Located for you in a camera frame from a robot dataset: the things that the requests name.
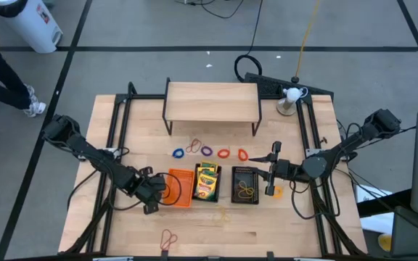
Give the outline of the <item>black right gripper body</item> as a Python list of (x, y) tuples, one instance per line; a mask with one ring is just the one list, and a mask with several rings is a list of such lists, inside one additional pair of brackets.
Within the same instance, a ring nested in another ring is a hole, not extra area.
[(281, 151), (282, 143), (280, 141), (275, 141), (272, 144), (271, 152), (273, 154), (272, 162), (268, 162), (269, 166), (269, 177), (267, 180), (267, 186), (265, 188), (265, 195), (273, 196), (274, 195), (274, 181), (275, 178), (281, 178), (282, 180), (293, 181), (293, 175), (299, 170), (298, 165), (292, 164), (289, 160), (280, 159), (279, 153)]

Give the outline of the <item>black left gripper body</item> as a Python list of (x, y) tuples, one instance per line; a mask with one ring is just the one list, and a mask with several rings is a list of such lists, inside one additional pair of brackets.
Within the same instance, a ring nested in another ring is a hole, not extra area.
[(144, 204), (143, 211), (145, 215), (152, 214), (159, 210), (158, 205), (162, 199), (161, 192), (166, 190), (164, 173), (152, 173), (152, 167), (144, 167), (137, 170), (129, 167), (134, 174), (131, 185), (128, 187), (128, 194), (135, 196)]

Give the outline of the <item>yellow rubber band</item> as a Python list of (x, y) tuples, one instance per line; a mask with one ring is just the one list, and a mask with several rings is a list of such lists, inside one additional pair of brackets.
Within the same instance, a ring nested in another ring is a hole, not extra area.
[(255, 193), (255, 189), (246, 184), (245, 181), (239, 182), (238, 197), (241, 199), (252, 199)]
[(228, 216), (228, 213), (225, 207), (217, 206), (217, 210), (219, 213), (219, 217), (216, 218), (217, 221), (221, 223), (227, 223), (230, 221), (230, 217)]

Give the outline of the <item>black slotted plastic basket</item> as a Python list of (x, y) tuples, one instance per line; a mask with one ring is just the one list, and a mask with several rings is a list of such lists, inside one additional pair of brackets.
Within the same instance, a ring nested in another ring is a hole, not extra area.
[[(238, 197), (240, 181), (245, 181), (248, 186), (255, 189), (252, 199)], [(234, 166), (231, 169), (231, 202), (234, 204), (259, 204), (258, 176), (249, 167)]]
[(192, 198), (206, 202), (218, 202), (222, 168), (218, 166), (214, 170), (214, 173), (216, 173), (215, 177), (204, 174), (201, 178), (200, 173), (202, 170), (203, 167), (200, 164), (196, 164)]

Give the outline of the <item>red rubber band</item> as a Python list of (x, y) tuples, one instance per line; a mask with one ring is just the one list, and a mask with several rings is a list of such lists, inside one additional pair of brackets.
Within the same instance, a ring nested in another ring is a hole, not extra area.
[(160, 248), (163, 251), (168, 251), (172, 244), (176, 243), (178, 236), (168, 229), (164, 229), (161, 233)]
[(185, 149), (186, 153), (197, 153), (202, 147), (202, 142), (198, 138), (194, 138), (188, 147)]

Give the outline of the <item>orange slotted plastic basket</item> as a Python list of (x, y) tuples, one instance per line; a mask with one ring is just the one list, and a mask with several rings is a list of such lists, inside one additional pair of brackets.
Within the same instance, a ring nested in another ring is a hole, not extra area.
[(192, 203), (194, 171), (171, 168), (166, 176), (163, 203), (175, 207), (190, 207)]

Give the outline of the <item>black mesh panel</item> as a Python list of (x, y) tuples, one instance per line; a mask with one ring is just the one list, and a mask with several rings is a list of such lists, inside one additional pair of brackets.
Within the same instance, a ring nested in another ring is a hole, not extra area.
[(259, 92), (262, 96), (279, 95), (282, 89), (307, 88), (308, 92), (312, 95), (328, 95), (331, 97), (331, 99), (334, 99), (334, 93), (331, 91), (310, 86), (304, 86), (298, 83), (291, 83), (289, 81), (270, 78), (263, 75), (253, 74), (250, 72), (247, 72), (245, 74), (245, 82), (256, 83), (259, 88)]

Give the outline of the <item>wooden shelf riser black legs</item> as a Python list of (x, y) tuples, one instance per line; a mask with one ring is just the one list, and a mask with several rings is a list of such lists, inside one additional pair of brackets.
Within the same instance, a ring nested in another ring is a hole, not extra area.
[(250, 123), (256, 135), (262, 121), (255, 83), (203, 83), (166, 80), (162, 119), (168, 135), (174, 122)]

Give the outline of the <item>white paper sheet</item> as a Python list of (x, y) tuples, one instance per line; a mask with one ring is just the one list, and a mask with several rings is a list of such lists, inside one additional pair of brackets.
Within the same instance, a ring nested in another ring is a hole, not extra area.
[[(355, 193), (357, 203), (366, 202), (392, 194), (392, 192), (385, 190), (379, 191), (376, 188), (365, 185), (355, 185)], [(393, 231), (393, 218), (394, 214), (392, 212), (388, 212), (369, 217), (361, 217), (360, 221), (364, 230), (391, 235)]]

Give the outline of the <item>yellow floor object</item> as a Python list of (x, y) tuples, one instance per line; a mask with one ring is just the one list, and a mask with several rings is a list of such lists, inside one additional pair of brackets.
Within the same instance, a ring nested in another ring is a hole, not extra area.
[(389, 234), (380, 234), (377, 237), (377, 243), (383, 251), (390, 252), (392, 236)]

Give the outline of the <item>white cylindrical bin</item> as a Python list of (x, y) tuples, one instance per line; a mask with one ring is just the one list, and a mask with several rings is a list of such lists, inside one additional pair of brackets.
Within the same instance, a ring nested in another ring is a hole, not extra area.
[(0, 0), (0, 17), (35, 52), (57, 50), (63, 32), (43, 0)]

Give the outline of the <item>black metal rig frame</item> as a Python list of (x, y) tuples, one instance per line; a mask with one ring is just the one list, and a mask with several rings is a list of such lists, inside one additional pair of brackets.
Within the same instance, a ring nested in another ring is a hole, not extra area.
[[(98, 95), (94, 102), (87, 141), (104, 146), (112, 141), (115, 146), (127, 147), (122, 159), (135, 168), (152, 167), (155, 172), (171, 168), (192, 169), (201, 160), (198, 154), (181, 159), (172, 157), (178, 147), (186, 147), (198, 138), (217, 150), (229, 147), (229, 158), (221, 160), (222, 177), (218, 202), (196, 200), (189, 208), (166, 207), (145, 215), (143, 206), (134, 198), (118, 192), (116, 209), (106, 213), (83, 250), (107, 256), (151, 258), (161, 252), (160, 239), (164, 229), (178, 236), (169, 256), (175, 260), (210, 257), (266, 258), (320, 257), (323, 252), (334, 252), (336, 235), (329, 223), (318, 231), (311, 218), (314, 211), (311, 192), (305, 184), (300, 193), (292, 194), (286, 181), (276, 180), (283, 188), (282, 198), (261, 195), (257, 205), (231, 202), (231, 169), (239, 164), (238, 149), (251, 157), (262, 157), (275, 141), (282, 142), (281, 158), (299, 163), (304, 158), (299, 120), (284, 117), (276, 111), (274, 99), (261, 101), (263, 119), (256, 135), (250, 125), (224, 123), (213, 130), (206, 123), (175, 123), (168, 135), (162, 119), (163, 98), (135, 96), (130, 103), (113, 95)], [(225, 207), (230, 217), (227, 223), (216, 220), (217, 206)]]

